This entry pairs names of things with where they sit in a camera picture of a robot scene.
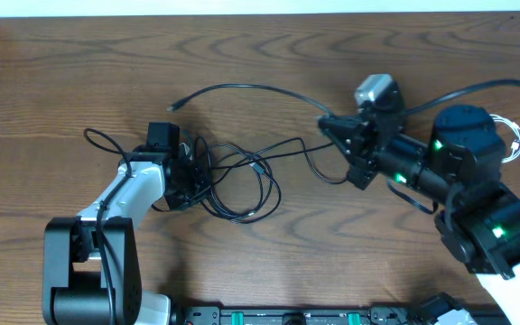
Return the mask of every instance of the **white wall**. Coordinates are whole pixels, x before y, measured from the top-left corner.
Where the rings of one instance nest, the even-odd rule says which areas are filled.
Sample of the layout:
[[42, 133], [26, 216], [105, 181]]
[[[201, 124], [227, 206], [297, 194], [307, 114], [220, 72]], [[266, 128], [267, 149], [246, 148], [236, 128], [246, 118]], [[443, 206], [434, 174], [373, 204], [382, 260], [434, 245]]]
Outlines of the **white wall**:
[[0, 17], [520, 11], [520, 0], [0, 0]]

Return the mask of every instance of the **wooden table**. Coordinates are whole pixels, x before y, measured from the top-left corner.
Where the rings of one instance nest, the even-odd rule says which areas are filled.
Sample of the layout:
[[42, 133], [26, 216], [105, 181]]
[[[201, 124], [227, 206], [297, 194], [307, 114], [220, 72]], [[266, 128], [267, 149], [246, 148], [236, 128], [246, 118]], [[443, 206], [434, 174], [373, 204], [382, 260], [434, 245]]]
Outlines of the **wooden table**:
[[[520, 79], [520, 13], [0, 19], [0, 324], [42, 322], [45, 225], [86, 207], [115, 176], [119, 158], [87, 144], [84, 127], [128, 149], [157, 120], [249, 150], [292, 136], [324, 144], [318, 110], [262, 90], [218, 90], [176, 113], [165, 108], [211, 84], [250, 82], [348, 115], [354, 88], [384, 72], [409, 106]], [[520, 125], [520, 89], [463, 101]], [[426, 140], [437, 111], [413, 116], [408, 134]], [[329, 175], [347, 168], [336, 149], [313, 156]], [[200, 207], [150, 211], [135, 234], [144, 288], [225, 305], [418, 302], [441, 291], [492, 302], [441, 244], [432, 217], [392, 195], [383, 177], [360, 191], [320, 182], [301, 156], [272, 164], [283, 203], [263, 222], [233, 225]], [[520, 158], [502, 172], [520, 196]], [[244, 208], [256, 186], [243, 168], [221, 190]]]

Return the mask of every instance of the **silver metal part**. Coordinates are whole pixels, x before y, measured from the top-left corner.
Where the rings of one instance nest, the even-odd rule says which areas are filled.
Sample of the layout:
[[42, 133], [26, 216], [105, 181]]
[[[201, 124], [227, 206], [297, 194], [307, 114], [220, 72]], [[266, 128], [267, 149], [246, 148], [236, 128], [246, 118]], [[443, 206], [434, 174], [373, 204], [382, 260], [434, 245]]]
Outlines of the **silver metal part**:
[[441, 315], [434, 325], [478, 325], [470, 316], [468, 311], [452, 310]]
[[[165, 177], [161, 165], [153, 162], [131, 162], [132, 179], [116, 193], [109, 202], [103, 219], [112, 217], [131, 218], [134, 230], [140, 227], [145, 213], [165, 192]], [[106, 190], [89, 207], [79, 212], [81, 221], [96, 222], [99, 202], [124, 178], [125, 164], [117, 169], [117, 176]]]
[[358, 86], [354, 93], [354, 98], [357, 100], [359, 106], [366, 101], [374, 103], [378, 96], [380, 96], [392, 82], [393, 77], [389, 74], [370, 75]]
[[168, 325], [171, 307], [167, 296], [142, 290], [142, 305], [135, 325]]

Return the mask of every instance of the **green led indicator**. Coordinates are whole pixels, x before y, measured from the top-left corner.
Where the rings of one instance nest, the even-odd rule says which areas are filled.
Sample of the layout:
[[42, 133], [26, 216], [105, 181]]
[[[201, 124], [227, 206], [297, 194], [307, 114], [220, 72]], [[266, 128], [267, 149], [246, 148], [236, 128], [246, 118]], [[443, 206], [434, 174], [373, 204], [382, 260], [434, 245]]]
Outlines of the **green led indicator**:
[[434, 142], [434, 150], [439, 150], [439, 149], [441, 149], [441, 148], [442, 148], [442, 143], [441, 143], [441, 141], [436, 140], [436, 141]]
[[401, 174], [396, 174], [395, 180], [401, 183], [406, 184], [406, 178]]
[[501, 228], [501, 227], [493, 228], [493, 235], [495, 235], [495, 237], [501, 238], [501, 236], [503, 236], [504, 234], [505, 234], [505, 230], [503, 230], [503, 228]]

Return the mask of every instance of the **white cable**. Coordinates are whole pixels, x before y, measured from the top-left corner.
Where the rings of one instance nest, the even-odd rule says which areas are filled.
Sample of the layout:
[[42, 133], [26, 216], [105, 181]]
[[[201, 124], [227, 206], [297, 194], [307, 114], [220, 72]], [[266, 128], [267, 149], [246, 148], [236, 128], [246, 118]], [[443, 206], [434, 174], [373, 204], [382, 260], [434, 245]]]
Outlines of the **white cable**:
[[503, 163], [512, 162], [520, 154], [520, 133], [519, 133], [520, 127], [519, 127], [519, 125], [517, 125], [517, 123], [511, 121], [508, 118], [504, 118], [504, 117], [498, 116], [496, 114], [491, 114], [491, 117], [493, 117], [493, 121], [495, 121], [496, 123], [503, 123], [503, 124], [507, 125], [508, 127], [510, 127], [511, 130], [513, 130], [513, 132], [516, 135], [516, 139], [513, 140], [513, 142], [511, 143], [511, 155], [506, 158], [503, 158], [503, 161], [502, 161]]

